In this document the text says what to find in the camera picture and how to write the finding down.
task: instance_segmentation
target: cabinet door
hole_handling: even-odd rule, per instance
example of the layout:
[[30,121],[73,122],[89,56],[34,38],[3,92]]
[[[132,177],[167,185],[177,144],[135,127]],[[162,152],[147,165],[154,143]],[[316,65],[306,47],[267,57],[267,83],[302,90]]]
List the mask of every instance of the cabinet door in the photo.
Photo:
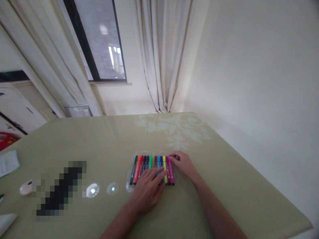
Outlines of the cabinet door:
[[13,134],[18,135],[20,137],[25,136],[23,133],[21,133],[20,130],[15,128],[12,124],[7,122],[2,117],[0,117],[0,132],[13,133]]
[[38,117],[26,106],[23,101],[0,101],[0,112],[6,117],[20,125],[27,133],[43,125]]

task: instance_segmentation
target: yellow marker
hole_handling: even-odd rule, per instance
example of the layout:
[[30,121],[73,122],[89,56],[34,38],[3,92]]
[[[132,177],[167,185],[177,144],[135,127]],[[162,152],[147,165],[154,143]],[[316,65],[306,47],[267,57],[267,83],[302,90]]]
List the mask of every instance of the yellow marker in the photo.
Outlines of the yellow marker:
[[[165,160],[165,156],[163,156],[163,165],[164,165],[164,170],[166,170],[166,160]],[[164,182],[165,182],[166,185],[167,185],[167,175],[165,175],[165,177],[164,177]]]

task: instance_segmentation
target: cabinet handle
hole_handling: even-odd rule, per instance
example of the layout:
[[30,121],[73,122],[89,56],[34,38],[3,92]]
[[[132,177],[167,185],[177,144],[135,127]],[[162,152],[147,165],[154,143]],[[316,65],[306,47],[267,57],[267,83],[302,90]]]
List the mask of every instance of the cabinet handle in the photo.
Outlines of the cabinet handle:
[[21,125],[19,125],[17,122],[14,122],[14,126],[17,128],[17,127],[20,127],[20,128],[23,128]]
[[6,124],[6,126],[8,126],[8,128],[7,128],[7,129],[12,129],[12,130],[16,131],[13,127],[11,127],[11,126],[10,126],[10,125],[8,125],[8,124]]
[[33,113],[28,107],[26,107],[31,113]]

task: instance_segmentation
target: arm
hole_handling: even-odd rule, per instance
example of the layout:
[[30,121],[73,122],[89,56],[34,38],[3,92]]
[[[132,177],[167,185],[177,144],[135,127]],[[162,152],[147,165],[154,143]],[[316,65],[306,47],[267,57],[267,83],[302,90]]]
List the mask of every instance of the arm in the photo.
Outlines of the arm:
[[192,181],[215,238],[247,239],[226,208],[198,174],[189,156],[183,152],[176,151],[170,154],[169,157],[177,168]]
[[100,237],[100,239],[125,238],[138,218],[148,213],[159,201],[165,184],[160,184],[167,175],[167,170],[159,174],[164,168],[153,168],[143,172],[131,199],[121,208],[115,219]]

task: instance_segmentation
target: glass pane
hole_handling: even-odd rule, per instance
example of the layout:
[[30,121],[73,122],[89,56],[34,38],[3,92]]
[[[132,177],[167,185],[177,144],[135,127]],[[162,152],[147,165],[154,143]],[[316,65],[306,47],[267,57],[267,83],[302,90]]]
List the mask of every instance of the glass pane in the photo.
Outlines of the glass pane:
[[75,0],[101,79],[125,79],[112,0]]

